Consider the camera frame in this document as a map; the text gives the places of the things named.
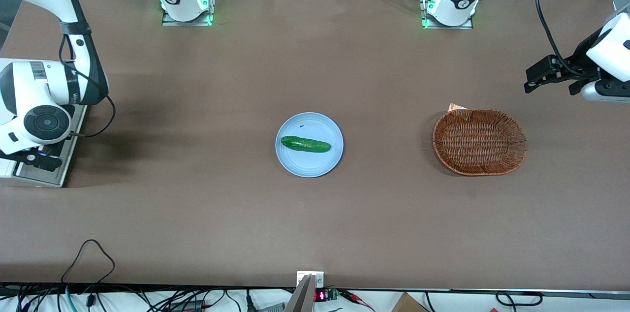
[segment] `red digital display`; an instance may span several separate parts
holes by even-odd
[[[315,292],[315,296],[313,296],[313,301],[315,302],[324,302],[328,301],[328,296],[326,296],[326,289],[317,289]]]

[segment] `blue cable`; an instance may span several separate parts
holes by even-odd
[[[79,312],[77,311],[77,308],[74,307],[72,299],[70,299],[70,290],[68,289],[68,286],[65,287],[65,298],[68,300],[68,305],[70,305],[70,309],[72,310],[72,312]]]

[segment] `wicker basket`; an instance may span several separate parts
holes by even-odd
[[[523,129],[504,112],[460,109],[444,114],[435,124],[435,153],[461,175],[504,175],[525,159]]]

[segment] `plate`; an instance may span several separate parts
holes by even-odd
[[[295,151],[281,143],[282,137],[297,136],[328,142],[330,150],[324,153]],[[282,124],[276,136],[276,155],[282,166],[298,177],[315,178],[337,166],[344,153],[344,137],[339,126],[320,113],[293,115]]]

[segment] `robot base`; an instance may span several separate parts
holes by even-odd
[[[216,0],[199,0],[199,3],[203,6],[207,6],[208,9],[191,21],[173,20],[173,18],[164,11],[164,15],[162,15],[162,25],[167,27],[209,27],[212,25],[212,19],[214,18],[215,2]]]
[[[449,27],[447,25],[441,24],[437,20],[435,20],[434,16],[427,13],[427,9],[432,7],[432,3],[434,0],[420,0],[420,15],[422,17],[422,27],[425,29],[460,29],[460,30],[470,30],[473,29],[473,17],[471,16],[468,20],[457,27]]]

